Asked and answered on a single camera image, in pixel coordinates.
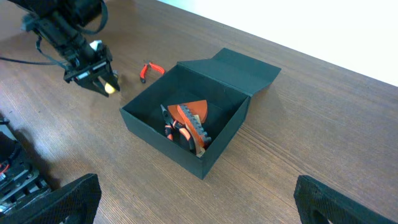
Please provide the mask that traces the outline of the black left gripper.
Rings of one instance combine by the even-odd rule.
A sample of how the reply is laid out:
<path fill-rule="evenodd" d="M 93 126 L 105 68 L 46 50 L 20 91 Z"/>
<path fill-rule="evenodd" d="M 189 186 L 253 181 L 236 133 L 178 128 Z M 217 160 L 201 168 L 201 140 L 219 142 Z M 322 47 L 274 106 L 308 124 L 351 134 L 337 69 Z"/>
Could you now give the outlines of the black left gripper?
<path fill-rule="evenodd" d="M 111 61 L 113 58 L 107 45 L 103 45 L 101 51 L 94 51 L 94 53 L 95 57 L 92 62 L 83 65 L 81 68 L 70 68 L 69 71 L 65 72 L 63 79 L 67 83 L 79 83 L 82 88 L 95 91 L 108 97 L 109 94 L 105 91 L 104 87 L 106 83 L 113 86 L 116 91 L 121 90 L 118 83 L 119 79 L 115 79 L 111 68 Z M 100 78 L 105 81 L 104 85 L 100 82 Z"/>

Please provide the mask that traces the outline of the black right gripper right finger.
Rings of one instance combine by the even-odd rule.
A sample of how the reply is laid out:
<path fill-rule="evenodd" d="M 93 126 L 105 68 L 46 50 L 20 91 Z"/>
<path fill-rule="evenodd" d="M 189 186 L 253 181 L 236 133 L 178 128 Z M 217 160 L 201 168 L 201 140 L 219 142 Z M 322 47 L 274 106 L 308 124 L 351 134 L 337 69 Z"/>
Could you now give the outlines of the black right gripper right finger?
<path fill-rule="evenodd" d="M 305 224 L 395 224 L 309 175 L 298 177 L 294 199 L 300 221 Z"/>

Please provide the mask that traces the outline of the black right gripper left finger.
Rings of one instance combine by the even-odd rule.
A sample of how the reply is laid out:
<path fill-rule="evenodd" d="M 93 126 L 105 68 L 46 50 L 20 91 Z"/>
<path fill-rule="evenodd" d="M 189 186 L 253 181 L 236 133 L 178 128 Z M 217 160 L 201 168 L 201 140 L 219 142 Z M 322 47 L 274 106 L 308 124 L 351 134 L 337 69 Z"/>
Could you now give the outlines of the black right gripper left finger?
<path fill-rule="evenodd" d="M 1 223 L 94 222 L 101 200 L 97 174 L 86 174 L 57 189 L 42 190 L 14 202 L 1 212 Z"/>

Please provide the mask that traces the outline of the yellow black stubby screwdriver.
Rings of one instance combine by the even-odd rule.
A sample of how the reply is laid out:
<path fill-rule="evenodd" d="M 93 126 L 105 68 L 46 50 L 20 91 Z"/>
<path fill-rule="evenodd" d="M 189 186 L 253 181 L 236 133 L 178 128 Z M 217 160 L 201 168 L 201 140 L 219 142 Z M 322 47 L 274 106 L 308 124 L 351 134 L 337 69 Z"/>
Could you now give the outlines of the yellow black stubby screwdriver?
<path fill-rule="evenodd" d="M 113 70 L 113 75 L 115 77 L 116 80 L 119 79 L 119 75 L 118 75 L 118 71 L 117 70 Z M 116 89 L 111 86 L 109 83 L 106 83 L 104 86 L 105 92 L 109 95 L 113 94 L 116 92 Z"/>

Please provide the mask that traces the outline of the orange black long-nose pliers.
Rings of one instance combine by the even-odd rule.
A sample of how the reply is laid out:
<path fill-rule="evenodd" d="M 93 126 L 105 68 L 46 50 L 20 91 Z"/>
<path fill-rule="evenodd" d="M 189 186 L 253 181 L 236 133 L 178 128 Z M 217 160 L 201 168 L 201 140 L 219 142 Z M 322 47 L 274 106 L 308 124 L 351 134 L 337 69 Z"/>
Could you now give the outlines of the orange black long-nose pliers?
<path fill-rule="evenodd" d="M 160 107 L 162 110 L 162 117 L 165 121 L 165 136 L 167 137 L 167 139 L 173 141 L 174 137 L 172 132 L 176 130 L 180 133 L 180 137 L 184 139 L 185 142 L 188 144 L 189 151 L 195 153 L 195 142 L 187 128 L 179 121 L 174 120 L 169 111 L 163 105 L 161 105 Z"/>

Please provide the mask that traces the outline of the orange socket rail holder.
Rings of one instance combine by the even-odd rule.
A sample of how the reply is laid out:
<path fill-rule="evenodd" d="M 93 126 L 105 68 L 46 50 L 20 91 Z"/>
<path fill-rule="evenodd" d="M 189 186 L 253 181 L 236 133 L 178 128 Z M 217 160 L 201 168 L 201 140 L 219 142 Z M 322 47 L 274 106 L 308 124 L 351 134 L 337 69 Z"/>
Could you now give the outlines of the orange socket rail holder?
<path fill-rule="evenodd" d="M 201 123 L 191 113 L 190 109 L 186 105 L 177 105 L 177 111 L 183 118 L 185 125 L 190 128 L 192 134 L 197 140 L 201 147 L 207 147 L 211 142 L 211 137 L 201 126 Z"/>

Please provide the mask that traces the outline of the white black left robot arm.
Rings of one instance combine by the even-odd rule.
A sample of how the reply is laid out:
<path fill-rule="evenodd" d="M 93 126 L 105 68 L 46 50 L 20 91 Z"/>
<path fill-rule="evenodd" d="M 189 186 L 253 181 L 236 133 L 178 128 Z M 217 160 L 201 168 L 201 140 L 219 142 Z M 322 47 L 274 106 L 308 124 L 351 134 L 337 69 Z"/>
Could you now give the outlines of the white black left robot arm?
<path fill-rule="evenodd" d="M 34 32 L 38 39 L 36 49 L 45 39 L 64 59 L 58 61 L 42 53 L 50 60 L 48 65 L 64 68 L 63 79 L 75 82 L 82 88 L 109 96 L 106 87 L 120 90 L 118 74 L 112 69 L 110 49 L 101 40 L 89 43 L 84 35 L 95 35 L 108 21 L 108 8 L 104 1 L 30 1 L 10 0 L 27 11 L 22 18 L 22 29 Z"/>

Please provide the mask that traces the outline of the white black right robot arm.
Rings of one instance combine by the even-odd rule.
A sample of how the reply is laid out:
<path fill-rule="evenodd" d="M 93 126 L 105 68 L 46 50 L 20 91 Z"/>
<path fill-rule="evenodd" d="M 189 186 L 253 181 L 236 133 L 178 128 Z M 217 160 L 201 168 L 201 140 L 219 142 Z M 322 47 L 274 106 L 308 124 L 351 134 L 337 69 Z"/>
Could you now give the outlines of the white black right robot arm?
<path fill-rule="evenodd" d="M 96 174 L 52 190 L 22 144 L 1 119 L 1 223 L 93 223 L 101 199 Z M 294 199 L 302 223 L 390 223 L 308 176 L 297 179 Z"/>

